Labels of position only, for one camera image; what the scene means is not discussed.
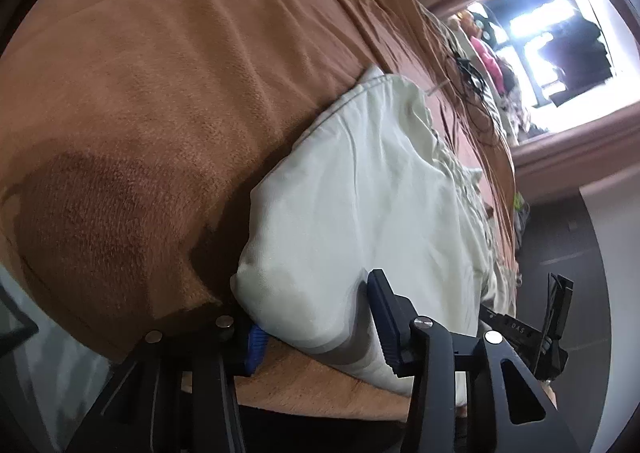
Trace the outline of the cream white garment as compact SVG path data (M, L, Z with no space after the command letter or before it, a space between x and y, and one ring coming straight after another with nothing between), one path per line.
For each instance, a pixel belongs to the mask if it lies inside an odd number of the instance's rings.
M372 270L458 334L477 332L482 305L515 308L482 174L447 148L426 100L408 78L368 69L252 191L231 281L268 334L398 395L412 383L383 358L367 303Z

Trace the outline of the pile of items on windowsill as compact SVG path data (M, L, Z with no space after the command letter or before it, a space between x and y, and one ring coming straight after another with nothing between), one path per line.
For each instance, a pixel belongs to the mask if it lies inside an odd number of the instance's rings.
M491 22L481 14L465 9L451 16L448 23L454 32L464 34L486 71L510 146L518 146L539 135L541 131L533 124L529 110L524 106L521 84L513 66L494 50L495 30Z

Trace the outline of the brown bed blanket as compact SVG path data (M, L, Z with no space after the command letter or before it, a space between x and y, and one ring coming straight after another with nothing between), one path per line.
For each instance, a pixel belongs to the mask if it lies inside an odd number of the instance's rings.
M418 0L38 0L1 59L1 261L114 361L240 305L252 191L378 68L427 92L439 137L482 174L516 275L510 151L460 54ZM272 335L236 389L250 407L367 419L404 418L410 395Z

